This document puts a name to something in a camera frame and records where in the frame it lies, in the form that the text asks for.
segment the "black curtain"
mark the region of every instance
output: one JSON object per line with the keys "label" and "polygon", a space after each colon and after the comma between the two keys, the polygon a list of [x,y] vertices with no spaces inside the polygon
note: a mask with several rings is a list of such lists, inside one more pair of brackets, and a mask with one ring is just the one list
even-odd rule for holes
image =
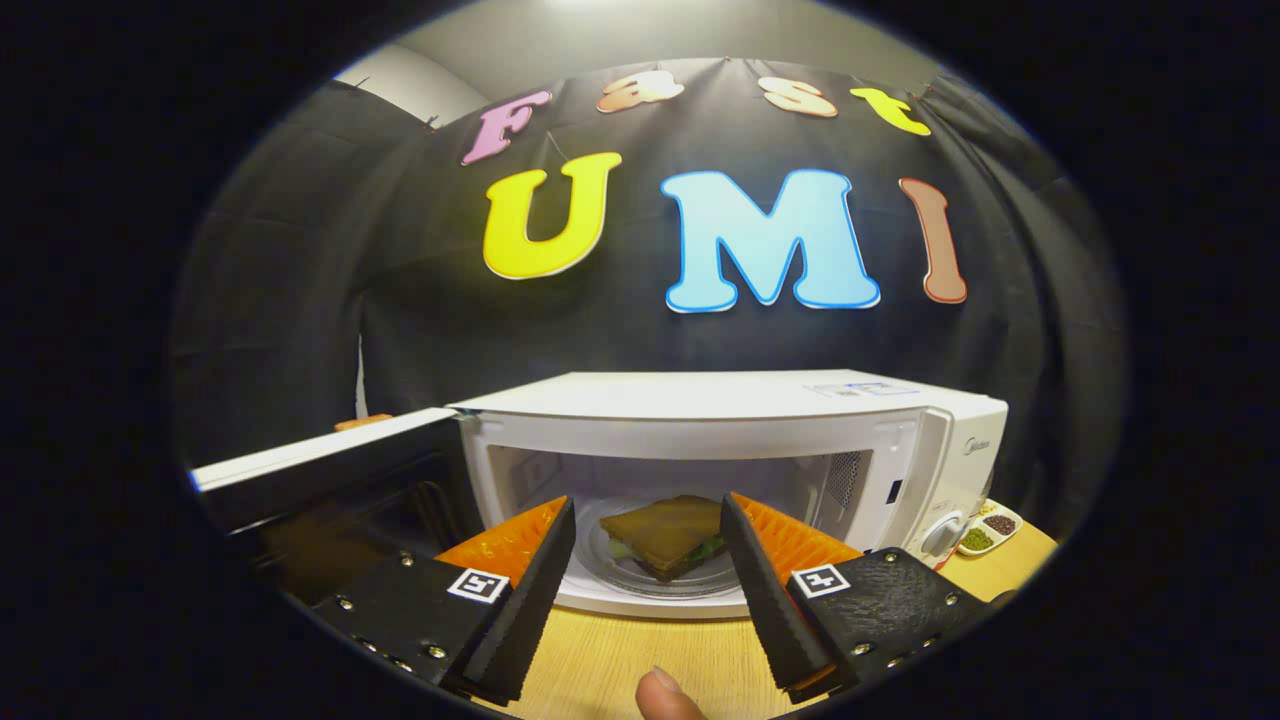
{"label": "black curtain", "polygon": [[[595,109],[605,85],[649,69],[671,72],[685,91],[620,113]],[[756,85],[767,76],[818,87],[840,114],[774,108]],[[891,127],[852,87],[908,102],[933,135]],[[195,464],[349,418],[358,332],[370,413],[571,370],[852,368],[987,393],[1010,405],[992,496],[1051,534],[1079,518],[1124,413],[1119,292],[1087,202],[989,101],[955,78],[915,97],[844,73],[741,59],[627,65],[532,90],[549,90],[553,101],[534,109],[503,152],[467,167],[479,111],[428,133],[338,83],[268,136],[215,204],[179,310],[178,402]],[[353,147],[329,141],[330,131]],[[620,152],[622,164],[609,174],[595,250],[545,278],[492,273],[481,256],[488,187],[545,170],[529,236],[552,237],[571,187],[561,165],[602,151]],[[669,310],[680,215],[659,183],[719,170],[768,211],[786,174],[801,168],[852,183],[850,217],[879,304],[801,306],[787,290],[804,272],[797,258],[778,301],[764,306],[724,255],[737,304]],[[922,290],[928,260],[897,184],[905,177],[948,200],[969,287],[963,304]]]}
{"label": "black curtain", "polygon": [[425,124],[330,81],[220,190],[179,286],[174,402],[201,466],[355,418],[353,272]]}

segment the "black plastic mount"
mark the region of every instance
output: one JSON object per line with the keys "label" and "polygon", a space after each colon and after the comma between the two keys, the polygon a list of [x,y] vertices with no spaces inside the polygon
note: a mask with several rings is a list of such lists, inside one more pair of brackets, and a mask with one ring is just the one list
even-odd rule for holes
{"label": "black plastic mount", "polygon": [[[755,634],[760,638],[777,687],[794,685],[831,665],[826,648],[778,584],[751,521],[730,495],[724,495],[721,502],[721,536],[733,559],[751,624],[755,625]],[[832,689],[814,688],[809,688],[809,693],[792,694],[792,701],[801,702]]]}
{"label": "black plastic mount", "polygon": [[900,673],[987,610],[897,547],[801,570],[787,593],[850,684]]}
{"label": "black plastic mount", "polygon": [[401,553],[315,611],[398,671],[506,706],[520,700],[575,534],[568,498],[518,588],[502,575]]}

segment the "green seeds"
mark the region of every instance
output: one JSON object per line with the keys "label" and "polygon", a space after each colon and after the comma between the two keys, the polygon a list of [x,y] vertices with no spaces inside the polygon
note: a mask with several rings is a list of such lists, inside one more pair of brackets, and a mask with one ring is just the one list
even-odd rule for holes
{"label": "green seeds", "polygon": [[991,539],[987,533],[978,528],[969,530],[960,544],[969,550],[987,550],[988,547],[996,544],[996,541]]}

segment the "open microwave door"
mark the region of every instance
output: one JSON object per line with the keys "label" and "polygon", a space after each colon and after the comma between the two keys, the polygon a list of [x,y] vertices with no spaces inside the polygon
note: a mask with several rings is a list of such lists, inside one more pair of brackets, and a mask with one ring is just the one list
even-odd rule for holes
{"label": "open microwave door", "polygon": [[434,556],[480,529],[454,410],[431,407],[198,468],[211,520],[284,592],[315,605],[387,556]]}

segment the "microwave brand logo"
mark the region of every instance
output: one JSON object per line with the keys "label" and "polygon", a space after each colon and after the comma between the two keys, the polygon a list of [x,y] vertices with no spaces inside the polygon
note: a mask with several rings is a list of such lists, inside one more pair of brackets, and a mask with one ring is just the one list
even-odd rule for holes
{"label": "microwave brand logo", "polygon": [[982,450],[984,447],[991,447],[991,441],[989,439],[969,438],[964,443],[964,454],[969,455],[973,451]]}

